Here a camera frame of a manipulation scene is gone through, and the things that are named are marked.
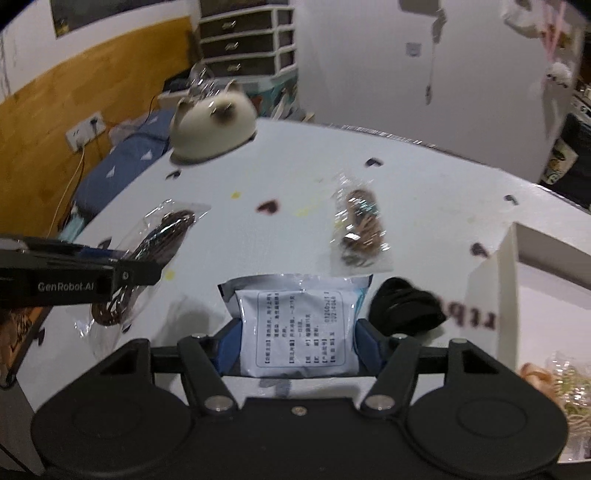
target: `clear plastic bag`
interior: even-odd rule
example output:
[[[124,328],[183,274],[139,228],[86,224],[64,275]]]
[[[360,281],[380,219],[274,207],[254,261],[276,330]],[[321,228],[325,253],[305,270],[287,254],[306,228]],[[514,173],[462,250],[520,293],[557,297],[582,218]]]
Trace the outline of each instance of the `clear plastic bag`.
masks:
[[[584,363],[556,352],[546,363],[553,376],[557,402],[569,422],[569,440],[560,462],[579,462],[590,458],[591,440],[591,363]]]
[[[348,277],[391,271],[394,266],[390,246],[369,184],[341,175],[335,198],[331,275]]]
[[[120,258],[156,260],[165,266],[175,256],[187,231],[209,210],[208,205],[166,200],[136,223],[116,250],[123,252]],[[186,216],[184,223],[171,227],[171,219],[180,222],[181,215]],[[100,360],[113,352],[122,332],[131,327],[159,285],[160,282],[153,286],[124,287],[115,292],[110,303],[92,304],[88,316],[77,316],[75,327],[90,342],[95,358]]]

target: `plush toy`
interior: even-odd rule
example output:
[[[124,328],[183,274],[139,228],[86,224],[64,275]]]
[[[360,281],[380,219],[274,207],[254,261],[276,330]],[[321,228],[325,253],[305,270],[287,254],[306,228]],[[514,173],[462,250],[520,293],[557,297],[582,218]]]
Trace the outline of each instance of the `plush toy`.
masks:
[[[555,61],[546,69],[546,78],[564,88],[573,84],[573,72],[561,61]]]

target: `black cloth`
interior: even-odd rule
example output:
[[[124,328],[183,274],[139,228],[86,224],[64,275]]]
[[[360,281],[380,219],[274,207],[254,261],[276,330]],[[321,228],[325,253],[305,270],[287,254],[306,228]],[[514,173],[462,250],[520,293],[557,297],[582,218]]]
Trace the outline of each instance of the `black cloth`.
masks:
[[[369,322],[385,336],[417,335],[446,320],[439,300],[430,292],[413,287],[403,278],[387,279],[369,307]]]

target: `white packet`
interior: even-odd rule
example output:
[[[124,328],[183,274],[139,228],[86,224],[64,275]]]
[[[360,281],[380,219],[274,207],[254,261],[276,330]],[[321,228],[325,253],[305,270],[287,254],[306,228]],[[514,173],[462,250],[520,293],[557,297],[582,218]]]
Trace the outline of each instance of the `white packet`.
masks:
[[[356,375],[353,328],[371,277],[258,275],[219,285],[242,318],[241,374],[248,377]]]

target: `wall outlet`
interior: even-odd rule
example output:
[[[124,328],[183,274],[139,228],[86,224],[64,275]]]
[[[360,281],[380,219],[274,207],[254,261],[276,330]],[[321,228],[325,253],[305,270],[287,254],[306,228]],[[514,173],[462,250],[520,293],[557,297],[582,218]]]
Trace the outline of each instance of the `wall outlet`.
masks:
[[[88,142],[93,141],[106,130],[105,121],[100,112],[93,113],[86,120],[66,132],[66,140],[72,151],[81,150]]]

